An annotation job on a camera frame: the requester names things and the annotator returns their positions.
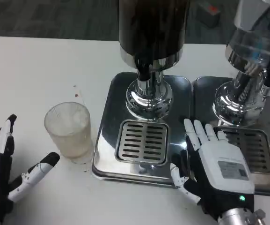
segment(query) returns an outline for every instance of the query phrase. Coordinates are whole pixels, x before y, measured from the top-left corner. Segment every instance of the robotic hand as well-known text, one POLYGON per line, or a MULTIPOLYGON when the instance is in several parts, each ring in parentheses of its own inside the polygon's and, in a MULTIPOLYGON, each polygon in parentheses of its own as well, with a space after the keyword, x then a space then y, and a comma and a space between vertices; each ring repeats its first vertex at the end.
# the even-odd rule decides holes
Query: robotic hand
POLYGON ((0 128, 0 224, 7 213, 13 208, 13 203, 23 198, 59 161, 59 155, 51 152, 39 163, 28 169, 26 174, 9 182, 14 139, 13 125, 16 116, 11 115, 0 128))
POLYGON ((254 212, 255 186, 240 148, 210 124, 204 129, 200 121, 185 119, 184 126, 187 150, 172 156, 170 165, 176 188, 220 225, 263 224, 265 213, 254 212))

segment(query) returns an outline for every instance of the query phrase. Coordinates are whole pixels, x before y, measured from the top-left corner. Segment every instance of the table surface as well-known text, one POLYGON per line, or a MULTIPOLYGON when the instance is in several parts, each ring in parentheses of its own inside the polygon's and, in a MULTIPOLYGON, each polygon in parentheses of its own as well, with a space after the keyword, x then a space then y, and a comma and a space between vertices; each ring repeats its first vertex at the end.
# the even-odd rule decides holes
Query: table surface
MULTIPOLYGON (((204 75, 234 76, 224 49, 185 45, 180 62, 165 74, 191 82, 204 75)), ((86 105, 95 142, 111 79, 122 71, 134 70, 121 60, 118 42, 0 37, 0 126, 10 114, 18 116, 11 178, 58 152, 43 123, 58 103, 86 105)), ((101 181, 90 167, 61 157, 4 224, 216 224, 175 189, 101 181)), ((270 197, 256 196, 255 208, 266 212, 270 225, 270 197)))

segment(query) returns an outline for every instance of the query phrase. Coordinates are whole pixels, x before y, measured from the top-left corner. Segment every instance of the white robotic hand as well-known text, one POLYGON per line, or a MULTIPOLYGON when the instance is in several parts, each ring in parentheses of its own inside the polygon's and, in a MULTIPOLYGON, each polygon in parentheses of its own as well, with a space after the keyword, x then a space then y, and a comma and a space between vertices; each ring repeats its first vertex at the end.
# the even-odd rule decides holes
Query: white robotic hand
POLYGON ((9 176, 14 152, 12 137, 16 116, 12 114, 0 128, 0 223, 13 208, 13 203, 23 198, 59 161, 55 152, 48 154, 26 174, 22 174, 9 184, 9 176))
POLYGON ((241 150, 210 124, 193 123, 184 120, 187 149, 171 158, 176 188, 217 221, 233 209, 253 213, 254 183, 241 150))

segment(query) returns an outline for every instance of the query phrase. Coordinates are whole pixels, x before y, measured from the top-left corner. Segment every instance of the floor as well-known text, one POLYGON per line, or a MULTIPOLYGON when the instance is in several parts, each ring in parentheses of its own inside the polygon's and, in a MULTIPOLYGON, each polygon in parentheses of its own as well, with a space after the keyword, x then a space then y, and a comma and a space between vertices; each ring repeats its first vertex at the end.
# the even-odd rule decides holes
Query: floor
MULTIPOLYGON (((238 1, 207 0, 221 11, 208 28, 196 17, 200 1, 192 0, 186 43, 226 44, 238 1)), ((117 41, 117 21, 117 0, 0 0, 0 36, 117 41)))

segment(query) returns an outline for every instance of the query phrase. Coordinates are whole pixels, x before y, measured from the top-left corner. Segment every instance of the slotted grate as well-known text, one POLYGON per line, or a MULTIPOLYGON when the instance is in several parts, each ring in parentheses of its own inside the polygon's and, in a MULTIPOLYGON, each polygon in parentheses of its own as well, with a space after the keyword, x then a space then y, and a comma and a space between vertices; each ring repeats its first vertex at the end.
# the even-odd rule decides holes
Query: slotted grate
POLYGON ((166 160, 167 126, 161 123, 127 121, 118 145, 121 160, 162 164, 166 160))
POLYGON ((238 146, 252 173, 270 173, 270 149, 267 135, 261 130, 222 128, 228 142, 238 146))

